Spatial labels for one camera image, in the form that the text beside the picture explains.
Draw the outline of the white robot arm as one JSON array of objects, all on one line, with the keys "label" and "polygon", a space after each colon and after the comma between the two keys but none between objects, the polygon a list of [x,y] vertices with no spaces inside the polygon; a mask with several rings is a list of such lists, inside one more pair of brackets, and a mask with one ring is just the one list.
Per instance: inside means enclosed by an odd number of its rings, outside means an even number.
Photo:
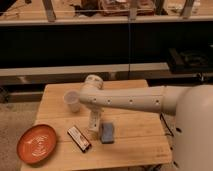
[{"label": "white robot arm", "polygon": [[213,85],[106,90],[100,77],[89,75],[80,102],[92,110],[108,107],[173,115],[176,171],[213,171]]}]

